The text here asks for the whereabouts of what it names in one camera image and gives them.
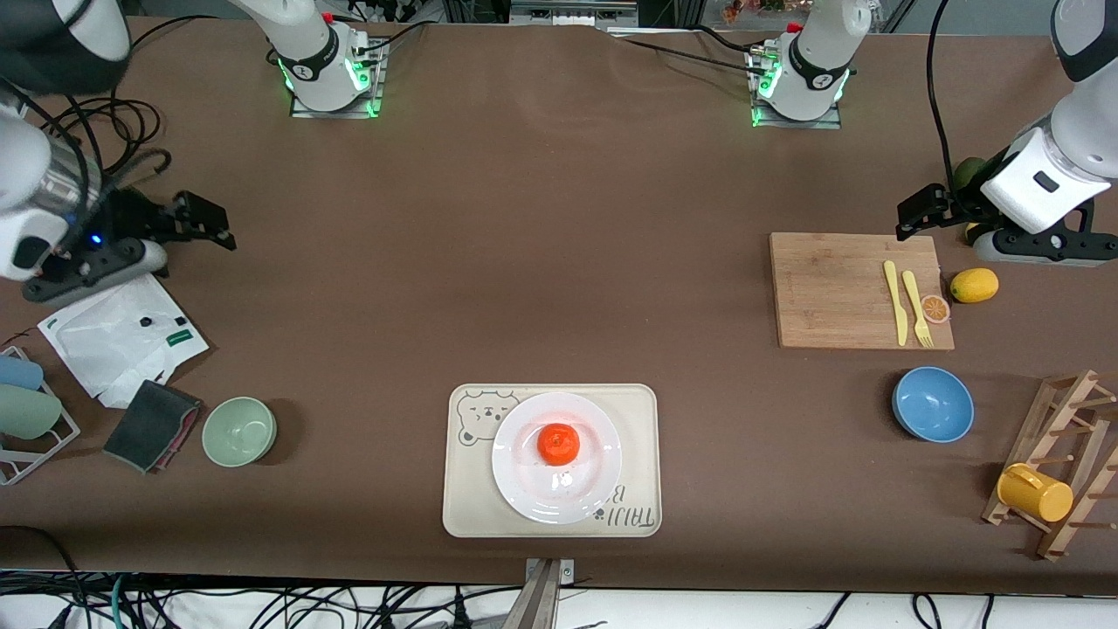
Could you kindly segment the orange fruit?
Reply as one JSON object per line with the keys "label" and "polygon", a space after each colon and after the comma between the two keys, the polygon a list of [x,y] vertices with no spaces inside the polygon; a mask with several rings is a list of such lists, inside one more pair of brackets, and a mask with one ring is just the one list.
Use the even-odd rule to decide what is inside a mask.
{"label": "orange fruit", "polygon": [[546,465],[563,467],[582,450],[582,439],[572,425],[544,425],[536,438],[536,451]]}

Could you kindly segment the white round plate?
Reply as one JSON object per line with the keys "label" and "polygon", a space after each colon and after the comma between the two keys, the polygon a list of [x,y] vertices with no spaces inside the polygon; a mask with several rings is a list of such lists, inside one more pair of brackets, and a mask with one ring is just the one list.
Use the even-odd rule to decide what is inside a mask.
{"label": "white round plate", "polygon": [[[574,463],[551,467],[536,451],[544,425],[572,425],[582,439]],[[493,441],[491,469],[500,497],[538,524],[572,525],[591,518],[620,479],[618,429],[601,407],[567,391],[544,391],[519,403]]]}

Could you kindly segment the yellow plastic fork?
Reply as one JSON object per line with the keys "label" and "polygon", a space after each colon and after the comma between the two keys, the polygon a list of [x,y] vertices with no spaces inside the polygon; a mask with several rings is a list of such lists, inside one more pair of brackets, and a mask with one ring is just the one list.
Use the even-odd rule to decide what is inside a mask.
{"label": "yellow plastic fork", "polygon": [[902,282],[904,283],[904,289],[911,303],[912,312],[915,312],[915,335],[917,335],[920,346],[928,349],[935,347],[934,336],[930,333],[930,328],[926,320],[925,309],[921,303],[921,294],[918,289],[917,279],[915,278],[915,271],[902,271]]}

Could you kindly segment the yellow plastic knife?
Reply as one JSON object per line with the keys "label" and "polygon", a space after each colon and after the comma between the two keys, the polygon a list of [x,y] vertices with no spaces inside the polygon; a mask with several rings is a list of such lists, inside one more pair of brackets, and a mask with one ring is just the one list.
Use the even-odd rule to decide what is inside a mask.
{"label": "yellow plastic knife", "polygon": [[887,259],[882,266],[887,282],[887,290],[889,290],[890,299],[892,302],[892,312],[894,312],[897,343],[899,347],[906,347],[909,340],[909,322],[907,311],[900,301],[897,266],[896,263],[890,261],[890,259]]}

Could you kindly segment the white plastic bag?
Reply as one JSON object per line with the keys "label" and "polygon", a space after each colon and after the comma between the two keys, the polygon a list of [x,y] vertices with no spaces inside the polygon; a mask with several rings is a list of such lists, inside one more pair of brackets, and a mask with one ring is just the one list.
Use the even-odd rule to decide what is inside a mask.
{"label": "white plastic bag", "polygon": [[176,366],[209,350],[152,274],[53,312],[38,328],[84,391],[108,409],[127,409],[144,382],[167,384]]}

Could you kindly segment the wooden cutting board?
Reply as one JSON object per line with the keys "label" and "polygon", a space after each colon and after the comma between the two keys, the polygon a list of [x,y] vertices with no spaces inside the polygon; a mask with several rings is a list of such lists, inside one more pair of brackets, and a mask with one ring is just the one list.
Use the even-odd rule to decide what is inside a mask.
{"label": "wooden cutting board", "polygon": [[[923,295],[942,297],[932,238],[891,235],[773,232],[768,238],[780,347],[922,350],[902,271]],[[899,347],[882,264],[896,263],[908,343]]]}

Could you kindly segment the blue bowl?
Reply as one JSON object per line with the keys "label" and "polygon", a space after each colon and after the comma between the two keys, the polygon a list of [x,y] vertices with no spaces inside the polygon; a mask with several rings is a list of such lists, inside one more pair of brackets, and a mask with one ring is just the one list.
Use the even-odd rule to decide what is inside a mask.
{"label": "blue bowl", "polygon": [[938,366],[917,366],[899,379],[891,395],[898,423],[927,442],[947,445],[970,433],[975,404],[961,379]]}

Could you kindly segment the dark grey cloth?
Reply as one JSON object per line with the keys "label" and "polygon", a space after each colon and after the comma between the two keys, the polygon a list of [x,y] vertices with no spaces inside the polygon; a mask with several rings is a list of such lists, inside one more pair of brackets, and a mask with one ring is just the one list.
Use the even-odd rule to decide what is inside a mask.
{"label": "dark grey cloth", "polygon": [[101,452],[140,473],[163,470],[183,445],[200,410],[199,398],[145,381]]}

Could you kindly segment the pale green bowl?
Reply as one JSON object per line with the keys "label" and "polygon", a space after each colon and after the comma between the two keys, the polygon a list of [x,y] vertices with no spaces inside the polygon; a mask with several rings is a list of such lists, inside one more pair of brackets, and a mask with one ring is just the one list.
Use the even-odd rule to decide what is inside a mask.
{"label": "pale green bowl", "polygon": [[276,419],[266,404],[254,397],[235,397],[208,414],[201,445],[211,463],[239,468],[263,458],[276,437]]}

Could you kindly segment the pale green cup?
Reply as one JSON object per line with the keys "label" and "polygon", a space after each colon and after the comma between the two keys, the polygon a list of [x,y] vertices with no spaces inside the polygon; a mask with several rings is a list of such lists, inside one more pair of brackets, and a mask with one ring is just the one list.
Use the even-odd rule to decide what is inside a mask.
{"label": "pale green cup", "polygon": [[18,439],[38,439],[61,417],[58,398],[23,387],[0,384],[0,433]]}

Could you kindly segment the yellow cup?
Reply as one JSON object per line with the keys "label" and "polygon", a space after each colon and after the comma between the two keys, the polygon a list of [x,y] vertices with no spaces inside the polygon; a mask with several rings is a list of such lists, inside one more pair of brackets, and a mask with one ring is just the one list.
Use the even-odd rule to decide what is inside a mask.
{"label": "yellow cup", "polygon": [[1063,520],[1073,509],[1074,493],[1070,486],[1026,463],[1014,463],[1002,471],[995,493],[1002,504],[1042,522]]}

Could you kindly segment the cream bear print tray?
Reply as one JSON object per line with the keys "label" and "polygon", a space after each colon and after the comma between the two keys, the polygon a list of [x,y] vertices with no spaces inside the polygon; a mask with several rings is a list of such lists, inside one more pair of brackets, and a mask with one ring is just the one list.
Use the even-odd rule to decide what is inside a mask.
{"label": "cream bear print tray", "polygon": [[[623,447],[620,479],[591,518],[546,525],[500,497],[491,469],[493,441],[506,414],[529,397],[567,391],[610,414]],[[643,384],[464,384],[448,403],[442,522],[458,539],[639,539],[659,530],[659,399]]]}

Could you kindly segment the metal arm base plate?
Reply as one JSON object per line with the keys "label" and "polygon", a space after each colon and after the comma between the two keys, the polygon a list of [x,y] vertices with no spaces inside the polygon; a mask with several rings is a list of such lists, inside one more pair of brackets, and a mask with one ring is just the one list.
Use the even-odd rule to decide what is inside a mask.
{"label": "metal arm base plate", "polygon": [[803,92],[794,72],[785,72],[768,53],[746,53],[747,68],[757,69],[749,79],[751,115],[755,127],[841,128],[839,97],[849,75],[824,90]]}
{"label": "metal arm base plate", "polygon": [[290,115],[292,118],[307,120],[375,120],[379,118],[383,107],[383,87],[389,68],[390,48],[376,49],[375,53],[359,53],[356,59],[348,56],[342,63],[341,75],[344,79],[329,79],[325,85],[332,93],[342,96],[353,96],[344,107],[333,109],[315,109],[300,99],[307,94],[295,86],[295,80],[285,75],[285,87],[290,94]]}

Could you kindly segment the aluminium frame profile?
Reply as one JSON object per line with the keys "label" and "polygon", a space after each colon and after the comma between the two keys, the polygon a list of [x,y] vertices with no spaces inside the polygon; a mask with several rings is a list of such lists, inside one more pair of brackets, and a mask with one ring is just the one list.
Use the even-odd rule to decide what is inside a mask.
{"label": "aluminium frame profile", "polygon": [[638,0],[508,0],[506,23],[638,28]]}

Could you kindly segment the metal table edge bracket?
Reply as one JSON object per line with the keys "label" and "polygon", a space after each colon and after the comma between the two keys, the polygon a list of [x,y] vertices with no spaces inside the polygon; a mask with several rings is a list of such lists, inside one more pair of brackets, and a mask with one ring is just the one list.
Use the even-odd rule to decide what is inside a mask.
{"label": "metal table edge bracket", "polygon": [[508,610],[502,629],[555,629],[559,590],[574,583],[571,557],[527,560],[525,584]]}

